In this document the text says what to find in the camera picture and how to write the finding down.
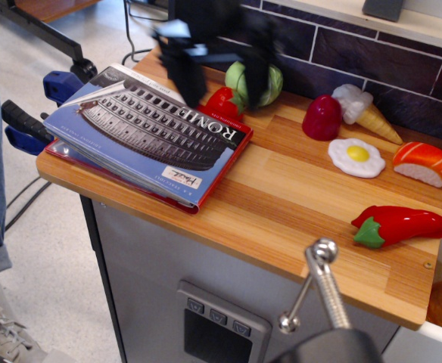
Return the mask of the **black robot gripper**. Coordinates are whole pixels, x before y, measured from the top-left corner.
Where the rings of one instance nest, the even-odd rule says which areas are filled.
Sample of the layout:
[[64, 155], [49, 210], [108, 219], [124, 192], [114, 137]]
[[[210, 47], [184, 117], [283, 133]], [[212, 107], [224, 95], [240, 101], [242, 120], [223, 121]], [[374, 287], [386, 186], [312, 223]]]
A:
[[153, 31], [160, 61], [184, 102], [196, 108], [207, 92], [202, 63], [244, 64], [248, 106], [255, 109], [269, 93], [275, 25], [240, 1], [175, 1], [173, 18]]

